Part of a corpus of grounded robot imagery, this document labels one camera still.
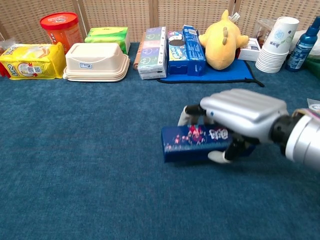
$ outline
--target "blue mat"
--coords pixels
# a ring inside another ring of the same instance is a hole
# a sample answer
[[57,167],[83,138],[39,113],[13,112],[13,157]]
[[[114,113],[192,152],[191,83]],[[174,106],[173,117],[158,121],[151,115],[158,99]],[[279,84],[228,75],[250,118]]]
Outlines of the blue mat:
[[186,74],[167,74],[166,78],[158,80],[161,83],[256,83],[261,87],[265,85],[256,80],[250,67],[243,60],[235,59],[233,63],[223,70],[215,70],[206,65],[205,74],[202,76],[189,76]]

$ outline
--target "blue snack box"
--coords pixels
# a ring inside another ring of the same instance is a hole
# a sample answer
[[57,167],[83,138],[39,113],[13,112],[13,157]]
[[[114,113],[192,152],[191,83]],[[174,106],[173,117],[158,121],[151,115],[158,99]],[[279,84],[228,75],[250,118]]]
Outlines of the blue snack box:
[[187,74],[188,55],[182,31],[168,31],[168,74]]
[[206,57],[199,42],[198,33],[192,26],[184,25],[183,34],[189,59],[187,74],[201,76],[205,72]]
[[[224,127],[211,125],[168,126],[161,130],[164,162],[209,161],[211,151],[224,151],[232,142],[231,133]],[[248,156],[250,146],[241,156]]]

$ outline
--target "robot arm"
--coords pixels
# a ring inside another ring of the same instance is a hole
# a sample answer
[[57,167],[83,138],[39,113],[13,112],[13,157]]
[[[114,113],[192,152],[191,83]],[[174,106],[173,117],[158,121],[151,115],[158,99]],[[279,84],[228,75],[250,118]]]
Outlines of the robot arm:
[[290,116],[280,99],[246,89],[231,89],[204,97],[200,104],[185,106],[178,126],[216,123],[229,129],[233,142],[224,152],[212,151],[208,158],[230,163],[249,145],[276,143],[281,153],[320,171],[320,121],[298,112]]

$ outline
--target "bottle cap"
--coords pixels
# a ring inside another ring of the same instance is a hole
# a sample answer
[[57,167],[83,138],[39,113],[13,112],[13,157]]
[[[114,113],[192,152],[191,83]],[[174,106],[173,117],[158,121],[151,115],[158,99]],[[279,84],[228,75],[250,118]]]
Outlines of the bottle cap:
[[320,16],[317,16],[305,34],[309,36],[316,36],[319,30],[320,30]]

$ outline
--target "green package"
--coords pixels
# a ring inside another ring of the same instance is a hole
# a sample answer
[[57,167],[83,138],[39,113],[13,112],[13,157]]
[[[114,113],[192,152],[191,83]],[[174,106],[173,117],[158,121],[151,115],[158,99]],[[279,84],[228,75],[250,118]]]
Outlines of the green package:
[[130,48],[128,27],[93,27],[85,43],[117,43],[122,52],[128,54]]
[[320,59],[308,57],[304,66],[320,80]]

